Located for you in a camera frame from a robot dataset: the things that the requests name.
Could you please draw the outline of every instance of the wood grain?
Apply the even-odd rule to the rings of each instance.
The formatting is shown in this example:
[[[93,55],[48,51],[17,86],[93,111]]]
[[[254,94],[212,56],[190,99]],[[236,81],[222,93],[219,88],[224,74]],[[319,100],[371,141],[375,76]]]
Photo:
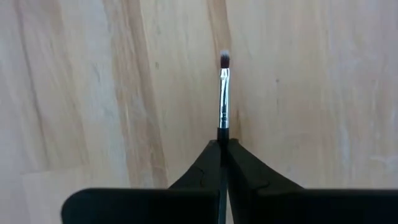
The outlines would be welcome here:
[[[257,157],[305,187],[396,188],[397,27],[395,0],[2,0],[0,223],[177,180],[215,138],[221,49]]]

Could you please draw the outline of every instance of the wooden board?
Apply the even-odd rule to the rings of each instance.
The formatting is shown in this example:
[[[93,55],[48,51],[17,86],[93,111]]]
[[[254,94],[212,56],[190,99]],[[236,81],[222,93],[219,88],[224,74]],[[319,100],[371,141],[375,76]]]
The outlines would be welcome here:
[[[0,30],[0,223],[173,183],[215,138],[222,49],[257,157],[305,187],[398,187],[395,0],[2,0]]]

